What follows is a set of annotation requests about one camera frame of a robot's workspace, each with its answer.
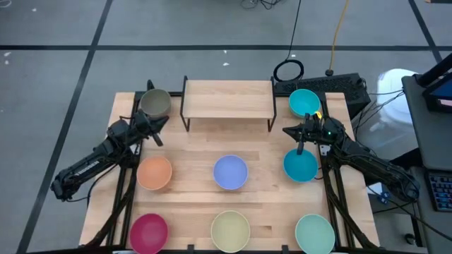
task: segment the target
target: mint green bowl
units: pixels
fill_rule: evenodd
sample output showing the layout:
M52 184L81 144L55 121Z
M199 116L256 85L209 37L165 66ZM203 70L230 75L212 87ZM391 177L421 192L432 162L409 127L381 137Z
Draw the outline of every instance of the mint green bowl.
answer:
M329 254L335 242L330 222L317 214L305 215L298 221L295 238L306 254Z

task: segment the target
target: pale yellow bowl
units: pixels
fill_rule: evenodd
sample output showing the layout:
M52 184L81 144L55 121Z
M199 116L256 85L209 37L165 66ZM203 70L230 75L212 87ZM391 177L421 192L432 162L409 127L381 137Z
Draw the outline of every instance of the pale yellow bowl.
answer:
M217 215L210 228L213 244L226 253L236 253L243 249L250 234L248 220L241 213L232 210Z

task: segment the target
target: keyboard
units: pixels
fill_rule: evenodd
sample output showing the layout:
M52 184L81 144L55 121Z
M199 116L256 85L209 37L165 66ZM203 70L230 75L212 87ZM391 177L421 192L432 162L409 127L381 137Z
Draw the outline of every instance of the keyboard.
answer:
M452 172L428 171L426 180L434 209L452 212Z

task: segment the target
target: teal bowl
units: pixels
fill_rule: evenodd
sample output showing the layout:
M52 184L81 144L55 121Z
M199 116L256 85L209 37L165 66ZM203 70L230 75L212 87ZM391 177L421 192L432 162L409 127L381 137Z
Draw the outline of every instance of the teal bowl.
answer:
M318 169L316 157L308 150L297 155L297 149L293 149L284 157L284 172L293 181L306 183L317 175Z
M298 117L304 117L306 113L313 115L320 109L320 99L311 90L298 89L290 94L289 108Z
M305 215L298 221L295 238L306 254L329 254L335 242L330 222L317 214Z

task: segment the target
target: wooden platform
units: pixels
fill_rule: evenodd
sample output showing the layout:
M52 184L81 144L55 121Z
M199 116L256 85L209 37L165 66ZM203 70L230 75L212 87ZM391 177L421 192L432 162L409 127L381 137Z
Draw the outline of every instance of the wooden platform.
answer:
M273 118L269 80L187 80L185 86L185 118Z
M352 136L343 94L327 94L327 98L331 116L341 120ZM132 93L117 94L110 123L119 115L128 116L132 103ZM300 122L290 113L288 98L276 99L278 118L271 133L259 119L193 119L192 131L187 133L179 117L180 103L180 98L173 97L170 119L160 135L164 146L157 147L147 140L142 153L142 159L155 155L168 158L173 166L172 179L158 192L136 187L131 221L146 213L158 213L169 224L170 236L164 249L186 249L188 244L194 244L198 250L215 250L210 239L211 222L222 211L236 210L251 225L251 238L245 250L280 250L281 245L299 250L295 241L298 219L306 214L328 219L328 208L322 180L295 183L283 171L285 153L297 145L281 129ZM318 154L314 144L304 147ZM229 154L242 157L249 167L248 181L236 191L223 190L213 180L214 163ZM350 167L341 170L350 214L378 245L364 178ZM93 189L81 243L89 241L111 213L118 173L113 171ZM341 221L340 235L345 246Z

